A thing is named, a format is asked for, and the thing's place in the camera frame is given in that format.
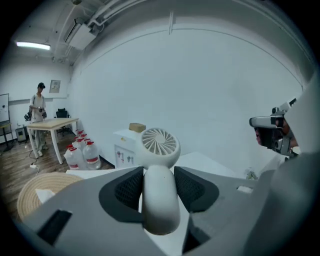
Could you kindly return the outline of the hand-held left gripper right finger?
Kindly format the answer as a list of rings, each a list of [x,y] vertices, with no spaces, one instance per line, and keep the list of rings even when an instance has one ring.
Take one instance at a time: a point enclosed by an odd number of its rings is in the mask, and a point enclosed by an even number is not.
[[[174,179],[187,210],[182,255],[246,256],[250,222],[245,213],[259,180],[176,166]]]

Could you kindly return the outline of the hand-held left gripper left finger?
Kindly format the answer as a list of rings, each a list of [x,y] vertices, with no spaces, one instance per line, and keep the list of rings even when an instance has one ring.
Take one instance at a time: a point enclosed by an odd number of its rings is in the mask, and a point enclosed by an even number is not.
[[[77,181],[23,221],[42,256],[161,256],[139,213],[144,169],[131,167]]]

